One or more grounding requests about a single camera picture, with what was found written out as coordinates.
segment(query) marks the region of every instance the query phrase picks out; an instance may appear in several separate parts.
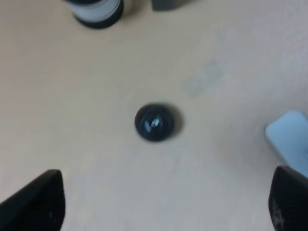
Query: small black ball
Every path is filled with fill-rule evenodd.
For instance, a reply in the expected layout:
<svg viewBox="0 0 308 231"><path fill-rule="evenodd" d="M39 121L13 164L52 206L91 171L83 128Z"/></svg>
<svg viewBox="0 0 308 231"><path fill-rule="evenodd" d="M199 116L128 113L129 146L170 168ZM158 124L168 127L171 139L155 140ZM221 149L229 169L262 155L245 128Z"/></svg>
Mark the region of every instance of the small black ball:
<svg viewBox="0 0 308 231"><path fill-rule="evenodd" d="M149 104L137 112L135 126L144 139L157 142L167 139L172 134L175 121L165 106Z"/></svg>

